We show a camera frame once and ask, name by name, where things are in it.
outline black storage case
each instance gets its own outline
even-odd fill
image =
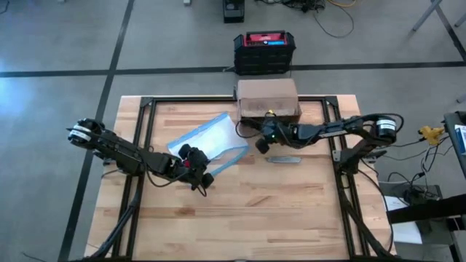
[[[283,74],[290,70],[293,51],[296,49],[294,37],[285,31],[248,32],[251,34],[282,33],[286,45],[249,46],[244,45],[244,36],[234,39],[234,69],[239,75]]]

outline black floor stripe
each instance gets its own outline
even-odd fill
[[[350,70],[350,69],[396,69],[396,68],[444,68],[466,66],[464,61],[454,62],[426,62],[426,63],[367,63],[367,64],[328,64],[328,65],[292,65],[293,71],[318,70]],[[233,72],[229,66],[198,67],[198,68],[142,68],[118,69],[117,76],[144,74],[193,74],[193,73],[221,73]]]
[[[466,61],[451,62],[421,62],[421,63],[361,63],[361,64],[328,64],[328,65],[292,65],[293,71],[319,71],[319,70],[351,70],[351,69],[397,69],[397,68],[448,68],[466,66]],[[43,77],[43,76],[134,76],[146,74],[196,74],[196,73],[223,73],[233,72],[231,66],[209,66],[192,68],[141,68],[141,69],[114,69],[114,70],[83,70],[83,71],[26,71],[4,72],[1,77]],[[109,94],[110,83],[106,84],[99,116],[103,115],[103,105]]]
[[[440,6],[436,8],[437,14],[442,21],[443,25],[446,28],[446,31],[449,33],[451,40],[453,41],[454,46],[458,49],[459,54],[463,58],[463,61],[466,61],[466,51],[463,45],[461,44],[461,41],[458,39],[457,34],[454,32],[453,28],[450,25],[449,20],[446,18],[445,14],[443,13],[442,9]]]
[[[0,72],[0,77],[106,76],[108,73],[108,70],[12,71]]]
[[[128,23],[130,22],[131,11],[133,10],[135,0],[128,0],[128,4],[125,11],[125,16],[123,17],[122,27],[116,41],[116,46],[114,49],[114,54],[111,58],[110,69],[107,72],[107,78],[103,86],[102,94],[100,95],[100,101],[97,107],[97,112],[95,113],[95,119],[102,120],[103,113],[108,100],[108,95],[110,94],[111,83],[114,79],[114,72],[117,69],[119,55],[122,51],[123,41],[125,40],[126,30]],[[74,232],[76,231],[76,226],[79,219],[79,213],[81,212],[82,200],[84,199],[84,192],[86,191],[87,180],[90,174],[90,168],[92,165],[92,152],[87,151],[82,164],[81,175],[79,176],[78,186],[76,188],[76,193],[74,195],[73,204],[71,206],[71,212],[68,218],[68,224],[66,226],[65,235],[63,237],[63,242],[60,249],[60,254],[58,255],[58,261],[67,261],[71,252],[71,246],[73,244]]]
[[[397,69],[397,68],[445,68],[466,66],[464,61],[426,62],[426,63],[366,63],[366,64],[329,64],[329,65],[292,65],[293,71],[307,70],[352,70],[352,69]]]

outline white paper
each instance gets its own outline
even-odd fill
[[[405,203],[394,196],[385,196],[385,201],[387,201],[389,211],[407,207]],[[421,233],[417,228],[416,222],[396,223],[392,227],[393,240],[395,242],[422,244]]]

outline yellow cable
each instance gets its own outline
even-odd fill
[[[356,4],[356,0],[353,0],[351,4],[340,4],[340,3],[336,3],[336,2],[334,2],[332,0],[327,0],[327,1],[330,2],[331,4],[334,4],[334,5],[338,6],[338,7],[352,7],[352,6],[354,6]]]

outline concrete floor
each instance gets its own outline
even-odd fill
[[[5,2],[0,0],[0,9]],[[94,117],[107,79],[105,71],[100,76],[41,76],[34,71],[108,70],[127,3],[18,0],[0,15],[3,261],[31,261],[21,252],[57,260],[84,159],[83,150],[68,144],[65,127],[82,117]],[[429,4],[428,0],[360,0],[348,9],[355,30],[345,39],[334,39],[322,32],[312,14],[280,5],[247,0],[245,22],[225,25],[219,0],[197,0],[191,7],[183,6],[181,0],[135,0],[119,62],[110,69],[230,66],[234,37],[275,29],[295,36],[294,65],[462,61],[436,12],[416,33],[411,31]],[[466,12],[466,1],[444,1],[441,8],[453,25]],[[341,10],[330,4],[320,19],[334,33],[350,26]],[[453,30],[466,43],[466,24]],[[444,113],[466,110],[466,103],[455,103],[466,93],[466,67],[441,66],[293,71],[292,78],[300,94],[356,94],[363,114],[404,115],[406,126],[399,143],[407,143],[418,138],[421,126],[440,126]],[[7,77],[13,71],[29,72],[23,74],[27,77]],[[233,73],[118,75],[108,86],[103,120],[113,126],[122,95],[231,94],[238,79]],[[423,149],[424,145],[416,145],[388,151],[403,157]],[[409,178],[419,172],[417,160],[381,159],[376,167],[380,180],[392,171]],[[70,258],[82,257],[101,172],[100,162],[94,161]],[[445,197],[466,193],[466,180],[453,151],[438,157],[428,182],[438,184]],[[466,236],[457,234],[457,238],[466,250]],[[404,258],[451,260],[445,245],[396,243],[396,247]]]

